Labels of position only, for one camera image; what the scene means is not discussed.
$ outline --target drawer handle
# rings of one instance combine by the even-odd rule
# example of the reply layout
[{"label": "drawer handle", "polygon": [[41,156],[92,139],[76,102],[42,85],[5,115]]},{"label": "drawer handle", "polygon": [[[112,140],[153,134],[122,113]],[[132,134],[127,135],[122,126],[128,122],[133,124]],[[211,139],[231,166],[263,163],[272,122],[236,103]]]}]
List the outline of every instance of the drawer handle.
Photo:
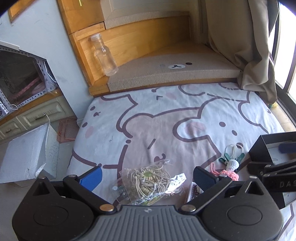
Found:
[{"label": "drawer handle", "polygon": [[45,114],[44,114],[42,117],[38,117],[38,118],[36,118],[35,120],[36,120],[36,121],[37,121],[37,120],[40,120],[40,119],[44,118],[44,116],[45,116]]}]

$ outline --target blue gripper pad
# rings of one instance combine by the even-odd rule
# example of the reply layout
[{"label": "blue gripper pad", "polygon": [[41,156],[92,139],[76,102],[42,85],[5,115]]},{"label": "blue gripper pad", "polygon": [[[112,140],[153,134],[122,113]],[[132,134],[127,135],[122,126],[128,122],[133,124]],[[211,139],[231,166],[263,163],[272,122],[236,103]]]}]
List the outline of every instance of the blue gripper pad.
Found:
[{"label": "blue gripper pad", "polygon": [[86,189],[93,191],[102,181],[103,173],[101,167],[94,167],[86,173],[84,177],[80,177],[80,185]]},{"label": "blue gripper pad", "polygon": [[281,153],[296,153],[296,142],[279,144]]}]

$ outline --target drawer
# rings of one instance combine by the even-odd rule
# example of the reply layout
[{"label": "drawer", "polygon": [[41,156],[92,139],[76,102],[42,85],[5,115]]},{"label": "drawer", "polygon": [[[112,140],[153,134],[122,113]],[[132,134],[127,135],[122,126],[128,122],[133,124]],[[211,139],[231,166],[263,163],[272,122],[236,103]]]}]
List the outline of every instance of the drawer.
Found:
[{"label": "drawer", "polygon": [[0,126],[0,136],[3,139],[25,131],[26,128],[17,117]]},{"label": "drawer", "polygon": [[59,96],[22,113],[18,118],[25,127],[31,129],[48,122],[44,114],[51,122],[74,115],[65,97]]}]

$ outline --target metal screw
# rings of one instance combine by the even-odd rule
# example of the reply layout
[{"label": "metal screw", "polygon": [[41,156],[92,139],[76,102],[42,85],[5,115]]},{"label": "metal screw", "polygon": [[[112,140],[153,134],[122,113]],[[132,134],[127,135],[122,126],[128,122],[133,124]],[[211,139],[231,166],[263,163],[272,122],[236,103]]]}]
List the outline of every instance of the metal screw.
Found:
[{"label": "metal screw", "polygon": [[196,207],[190,204],[185,204],[181,207],[181,210],[186,213],[190,213],[190,212],[194,212],[196,210]]},{"label": "metal screw", "polygon": [[100,206],[100,210],[103,212],[112,212],[115,207],[112,204],[103,204]]}]

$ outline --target black box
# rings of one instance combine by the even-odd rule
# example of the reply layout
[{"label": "black box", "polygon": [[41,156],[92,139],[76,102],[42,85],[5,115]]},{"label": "black box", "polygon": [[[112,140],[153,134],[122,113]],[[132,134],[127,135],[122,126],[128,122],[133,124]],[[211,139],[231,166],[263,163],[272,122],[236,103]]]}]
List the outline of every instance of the black box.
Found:
[{"label": "black box", "polygon": [[[280,164],[296,160],[296,154],[282,154],[278,151],[279,144],[283,142],[296,142],[296,131],[261,135],[249,151],[252,161]],[[276,193],[270,195],[278,207],[284,208],[296,200],[296,192]]]}]

